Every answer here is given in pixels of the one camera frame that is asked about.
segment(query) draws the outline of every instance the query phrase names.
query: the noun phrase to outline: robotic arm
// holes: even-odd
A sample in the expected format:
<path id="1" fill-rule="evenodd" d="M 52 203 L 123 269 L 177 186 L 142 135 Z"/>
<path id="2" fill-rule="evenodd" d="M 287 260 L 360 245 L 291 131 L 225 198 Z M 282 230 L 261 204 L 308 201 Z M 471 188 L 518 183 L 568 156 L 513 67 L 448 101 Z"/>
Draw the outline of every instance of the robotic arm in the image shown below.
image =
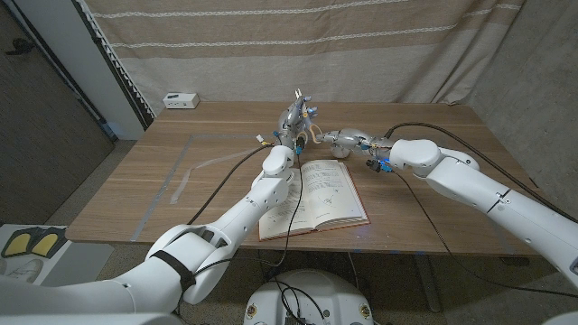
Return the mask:
<path id="1" fill-rule="evenodd" d="M 468 154 L 438 147 L 429 140 L 397 140 L 343 129 L 318 135 L 338 158 L 351 151 L 371 156 L 374 171 L 404 170 L 435 191 L 477 209 L 523 240 L 578 288 L 578 224 L 492 180 Z"/>
<path id="2" fill-rule="evenodd" d="M 316 115 L 316 108 L 304 104 L 309 98 L 301 91 L 296 95 L 279 119 L 280 141 L 250 192 L 218 220 L 171 228 L 140 265 L 111 280 L 49 288 L 0 276 L 3 293 L 10 293 L 0 294 L 1 313 L 169 313 L 181 297 L 191 304 L 202 301 L 227 269 L 228 262 L 218 261 L 233 257 L 258 220 L 287 198 L 294 149 L 303 149 L 303 132 Z"/>

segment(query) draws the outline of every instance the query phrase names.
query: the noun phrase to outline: striped curtain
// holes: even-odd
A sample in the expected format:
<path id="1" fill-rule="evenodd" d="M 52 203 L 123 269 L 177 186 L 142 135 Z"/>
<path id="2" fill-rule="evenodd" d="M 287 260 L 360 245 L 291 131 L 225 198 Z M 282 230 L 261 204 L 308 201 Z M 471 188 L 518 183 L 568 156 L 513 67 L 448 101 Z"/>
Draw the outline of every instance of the striped curtain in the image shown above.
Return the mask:
<path id="1" fill-rule="evenodd" d="M 85 0 L 156 112 L 208 101 L 454 103 L 524 0 Z"/>

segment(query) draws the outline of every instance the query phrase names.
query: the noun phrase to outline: book page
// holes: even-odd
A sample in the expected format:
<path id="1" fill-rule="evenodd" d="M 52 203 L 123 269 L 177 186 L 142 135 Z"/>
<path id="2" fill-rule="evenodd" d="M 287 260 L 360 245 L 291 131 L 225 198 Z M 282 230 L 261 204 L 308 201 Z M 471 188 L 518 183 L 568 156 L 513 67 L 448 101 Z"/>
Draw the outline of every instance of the book page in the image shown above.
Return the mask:
<path id="1" fill-rule="evenodd" d="M 303 168 L 303 195 L 307 195 L 313 224 L 365 216 L 356 200 L 355 190 L 337 161 L 313 161 Z"/>
<path id="2" fill-rule="evenodd" d="M 292 171 L 294 172 L 294 180 L 289 185 L 287 199 L 277 207 L 270 209 L 259 220 L 259 237 L 262 239 L 284 237 L 287 234 L 289 222 L 291 221 L 295 208 L 297 208 L 301 190 L 299 170 L 292 168 Z M 313 224 L 308 216 L 310 212 L 308 211 L 306 201 L 306 195 L 303 193 L 301 204 L 299 204 L 299 209 L 295 213 L 293 224 L 291 225 L 291 234 L 303 233 L 304 230 L 313 229 Z"/>

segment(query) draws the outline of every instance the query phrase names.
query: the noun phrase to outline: table leg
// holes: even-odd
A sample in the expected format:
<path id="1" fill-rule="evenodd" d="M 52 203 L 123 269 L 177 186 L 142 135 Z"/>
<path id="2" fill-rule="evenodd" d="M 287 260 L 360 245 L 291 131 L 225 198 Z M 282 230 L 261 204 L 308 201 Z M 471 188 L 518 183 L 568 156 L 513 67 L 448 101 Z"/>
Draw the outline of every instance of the table leg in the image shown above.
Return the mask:
<path id="1" fill-rule="evenodd" d="M 427 307 L 432 312 L 442 311 L 440 304 L 440 296 L 435 286 L 434 270 L 430 263 L 430 258 L 427 255 L 414 255 L 415 265 L 424 287 L 425 299 L 427 300 Z"/>

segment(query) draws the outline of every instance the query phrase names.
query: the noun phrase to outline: black strap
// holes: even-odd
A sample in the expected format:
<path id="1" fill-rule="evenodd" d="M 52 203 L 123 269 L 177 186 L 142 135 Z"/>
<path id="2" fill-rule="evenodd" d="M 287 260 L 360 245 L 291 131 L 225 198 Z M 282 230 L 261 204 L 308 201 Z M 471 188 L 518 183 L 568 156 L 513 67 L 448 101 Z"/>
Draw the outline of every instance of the black strap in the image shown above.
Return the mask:
<path id="1" fill-rule="evenodd" d="M 163 260 L 166 264 L 172 267 L 172 269 L 181 276 L 181 288 L 183 291 L 186 291 L 187 289 L 189 289 L 190 286 L 197 283 L 192 275 L 192 272 L 189 271 L 187 266 L 185 266 L 183 263 L 181 263 L 181 261 L 176 259 L 174 256 L 170 255 L 169 253 L 160 250 L 152 254 L 151 257 L 156 257 Z"/>

